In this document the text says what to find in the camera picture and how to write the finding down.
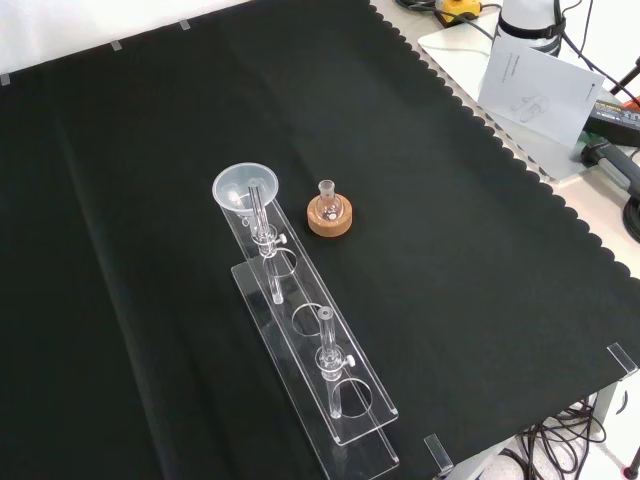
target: cable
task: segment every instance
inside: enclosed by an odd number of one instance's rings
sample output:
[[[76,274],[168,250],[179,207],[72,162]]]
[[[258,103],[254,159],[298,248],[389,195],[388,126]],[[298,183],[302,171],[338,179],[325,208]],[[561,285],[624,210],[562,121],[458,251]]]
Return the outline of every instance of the cable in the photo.
[[[481,10],[484,10],[485,8],[489,8],[489,7],[493,7],[493,8],[497,8],[498,10],[502,10],[502,5],[500,5],[499,3],[483,3],[480,5]]]
[[[601,68],[599,68],[597,65],[595,65],[591,60],[589,60],[587,57],[585,57],[580,50],[578,50],[578,47],[575,46],[575,44],[571,41],[571,39],[567,36],[566,33],[562,33],[562,38],[564,39],[564,41],[567,43],[567,45],[569,45],[569,48],[571,48],[571,50],[573,50],[574,52],[576,52],[578,54],[578,56],[584,60],[584,62],[587,64],[587,66],[589,66],[590,68],[592,68],[593,70],[595,70],[596,72],[600,73],[602,76],[604,76],[606,79],[608,79],[609,81],[611,81],[616,87],[618,87],[620,90],[622,90],[624,93],[626,93],[627,95],[629,95],[629,98],[631,98],[631,100],[633,100],[633,102],[638,105],[638,107],[640,107],[640,100],[638,100],[636,97],[633,96],[633,94],[627,90],[625,87],[623,87],[622,85],[620,85],[616,80],[614,80],[610,75],[608,75],[606,72],[604,72]]]
[[[593,0],[589,2],[589,12],[587,13],[587,21],[584,25],[584,34],[582,35],[582,46],[580,47],[580,53],[583,52],[584,46],[587,43],[587,32],[589,31],[589,22],[591,21],[591,10],[593,10]]]
[[[587,454],[589,453],[589,445],[591,443],[603,443],[607,438],[607,434],[602,427],[602,424],[594,417],[597,401],[598,398],[596,397],[593,405],[589,405],[588,400],[581,400],[579,402],[579,408],[565,408],[558,415],[550,417],[543,423],[533,425],[517,435],[518,443],[523,451],[522,457],[508,448],[502,450],[500,455],[509,457],[518,464],[522,469],[524,480],[544,480],[534,464],[534,451],[539,443],[547,461],[556,470],[561,480],[565,480],[565,475],[571,475],[574,473],[574,479],[578,480],[582,469],[584,468]],[[548,425],[549,420],[556,421],[559,425]],[[604,438],[602,440],[595,440],[591,438],[591,427],[594,422],[604,433]],[[580,426],[583,427],[582,430],[580,432],[576,432],[574,429]],[[565,431],[569,432],[572,436],[568,437],[563,435]],[[572,445],[572,442],[575,441],[585,442],[585,453],[581,458],[574,448],[574,445]],[[563,466],[563,462],[560,461],[556,451],[554,451],[554,444],[561,444],[564,450],[569,454],[569,466]]]
[[[581,3],[582,3],[582,0],[578,0],[578,3],[575,3],[575,4],[571,5],[570,7],[565,8],[565,9],[562,11],[562,14],[561,14],[560,16],[561,16],[561,17],[564,17],[564,14],[565,14],[566,12],[568,12],[568,11],[569,11],[569,10],[571,10],[572,8],[576,8],[576,7],[577,7],[577,6],[579,6]]]
[[[471,25],[473,28],[478,30],[480,33],[482,33],[489,40],[493,41],[493,36],[489,32],[487,32],[484,28],[476,25],[471,20],[466,18],[464,15],[456,15],[455,13],[445,12],[444,10],[440,10],[438,8],[429,6],[429,5],[432,5],[433,2],[404,3],[404,1],[402,1],[402,0],[396,0],[396,3],[398,5],[400,5],[401,7],[406,8],[406,9],[411,10],[411,11],[414,11],[414,12],[435,12],[435,13],[439,13],[440,15],[447,15],[449,17],[453,17],[456,20],[459,20],[460,22],[466,23],[467,25]]]
[[[556,18],[556,24],[560,24],[562,23],[564,17],[562,15],[562,12],[560,12],[560,0],[555,0],[554,1],[554,5],[553,5],[553,9],[554,9],[554,15]],[[598,66],[596,66],[591,60],[589,60],[587,57],[585,57],[582,52],[578,49],[578,47],[575,46],[575,44],[571,41],[571,39],[569,38],[569,36],[566,34],[566,32],[562,32],[562,38],[563,40],[566,42],[567,45],[569,45],[569,48],[571,48],[571,50],[573,50],[574,52],[576,52],[576,54],[578,55],[578,57],[580,57],[582,60],[584,60],[584,62],[587,64],[587,66],[589,68],[593,68],[593,70],[595,70],[596,72],[600,73],[601,75],[603,75],[605,78],[607,78],[609,81],[613,82],[613,84],[615,86],[617,86],[620,90],[622,90],[624,93],[626,93],[627,95],[629,95],[629,98],[631,98],[637,105],[638,107],[640,107],[640,100],[638,100],[636,97],[633,96],[633,94],[627,90],[626,88],[624,88],[622,85],[620,85],[618,83],[617,80],[613,79],[611,77],[611,75],[608,75],[606,72],[604,72],[601,68],[599,68]]]

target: round hole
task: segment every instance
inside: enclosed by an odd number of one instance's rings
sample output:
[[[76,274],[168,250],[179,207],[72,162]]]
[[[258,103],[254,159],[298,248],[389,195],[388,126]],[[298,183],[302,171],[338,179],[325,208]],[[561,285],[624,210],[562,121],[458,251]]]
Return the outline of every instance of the round hole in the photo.
[[[272,262],[271,269],[267,269],[265,263]],[[262,268],[268,275],[274,278],[282,278],[291,275],[296,269],[298,259],[296,254],[288,248],[276,248],[276,253],[272,257],[262,259]]]
[[[331,392],[333,401],[340,402],[343,417],[361,417],[371,409],[371,389],[358,378],[340,380]]]
[[[320,326],[316,318],[316,308],[322,308],[322,305],[319,303],[303,303],[294,310],[291,316],[291,326],[298,335],[302,335],[303,337],[320,335]]]

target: metal clip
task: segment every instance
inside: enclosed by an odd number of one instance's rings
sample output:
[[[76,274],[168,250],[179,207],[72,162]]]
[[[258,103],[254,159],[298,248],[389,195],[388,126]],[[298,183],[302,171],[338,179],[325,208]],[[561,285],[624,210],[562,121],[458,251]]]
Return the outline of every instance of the metal clip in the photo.
[[[624,368],[625,372],[627,372],[627,374],[622,378],[622,380],[624,380],[627,377],[630,377],[631,375],[633,375],[638,371],[638,366],[635,364],[633,360],[631,360],[631,357],[627,355],[627,352],[625,352],[622,349],[622,347],[618,344],[618,342],[608,346],[607,350],[609,350],[609,353],[613,355],[613,358],[615,358],[617,362],[622,366],[622,368]]]
[[[427,447],[431,452],[431,456],[438,464],[438,468],[440,469],[440,474],[438,476],[444,477],[448,475],[451,470],[453,470],[453,462],[442,447],[440,440],[438,440],[438,436],[435,433],[432,433],[424,439],[424,443],[427,444]]]

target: black cloth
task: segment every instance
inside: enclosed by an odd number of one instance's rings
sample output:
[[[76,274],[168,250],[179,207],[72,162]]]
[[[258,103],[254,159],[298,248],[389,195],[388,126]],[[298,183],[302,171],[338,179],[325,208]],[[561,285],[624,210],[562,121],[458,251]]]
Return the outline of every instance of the black cloth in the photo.
[[[162,478],[42,75],[0,88],[0,478]]]
[[[398,407],[387,478],[436,473],[431,433],[457,463],[619,379],[614,342],[640,358],[638,282],[366,1],[190,24],[38,69],[174,478],[321,478],[230,276],[211,184],[238,162],[278,175]],[[339,239],[306,226],[323,178],[354,205]]]

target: funnel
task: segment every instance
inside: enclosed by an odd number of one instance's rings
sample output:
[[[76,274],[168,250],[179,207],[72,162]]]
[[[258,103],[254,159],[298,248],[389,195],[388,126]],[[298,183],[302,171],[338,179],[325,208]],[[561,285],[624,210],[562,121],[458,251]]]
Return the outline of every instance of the funnel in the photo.
[[[278,177],[270,168],[259,163],[238,163],[223,170],[213,182],[213,198],[225,210],[252,217],[249,184],[255,184],[255,180],[261,187],[261,198],[266,207],[278,193]]]

